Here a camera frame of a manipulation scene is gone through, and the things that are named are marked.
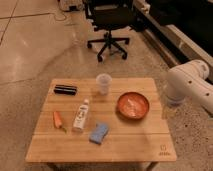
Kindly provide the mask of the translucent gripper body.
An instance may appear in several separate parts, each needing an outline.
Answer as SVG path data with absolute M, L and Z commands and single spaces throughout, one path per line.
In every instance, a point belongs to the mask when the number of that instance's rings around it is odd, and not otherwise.
M 163 111 L 162 111 L 162 118 L 163 119 L 168 119 L 168 118 L 171 118 L 175 115 L 176 111 L 177 111 L 177 107 L 174 106 L 174 105 L 171 105 L 167 98 L 164 97 L 162 99 L 162 108 L 163 108 Z

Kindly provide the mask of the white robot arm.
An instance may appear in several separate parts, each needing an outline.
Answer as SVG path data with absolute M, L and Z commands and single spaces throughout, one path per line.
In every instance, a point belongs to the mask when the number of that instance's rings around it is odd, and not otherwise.
M 213 85 L 206 81 L 210 69 L 203 60 L 191 60 L 170 68 L 163 87 L 164 118 L 168 118 L 186 97 L 196 101 L 213 118 Z

